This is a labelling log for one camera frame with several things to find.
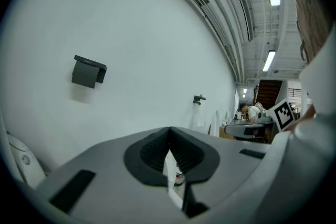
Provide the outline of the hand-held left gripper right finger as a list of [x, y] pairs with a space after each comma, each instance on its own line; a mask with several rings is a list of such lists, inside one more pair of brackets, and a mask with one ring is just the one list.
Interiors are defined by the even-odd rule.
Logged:
[[170, 150], [185, 178], [182, 211], [195, 217], [218, 205], [260, 164], [268, 144], [170, 128]]

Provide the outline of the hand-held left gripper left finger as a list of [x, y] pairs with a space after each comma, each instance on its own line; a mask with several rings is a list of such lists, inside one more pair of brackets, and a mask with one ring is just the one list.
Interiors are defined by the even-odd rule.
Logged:
[[156, 129], [104, 141], [58, 167], [39, 185], [39, 197], [51, 201], [79, 171], [94, 178], [66, 217], [76, 223], [182, 223], [184, 213], [167, 187], [148, 186], [127, 170], [123, 157], [133, 143]]

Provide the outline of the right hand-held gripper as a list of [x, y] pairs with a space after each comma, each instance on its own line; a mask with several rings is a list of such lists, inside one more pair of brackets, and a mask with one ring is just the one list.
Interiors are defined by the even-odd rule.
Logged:
[[279, 132], [286, 130], [289, 125], [295, 122], [295, 117], [287, 99], [283, 99], [277, 105], [267, 110], [266, 116], [271, 117], [276, 123]]

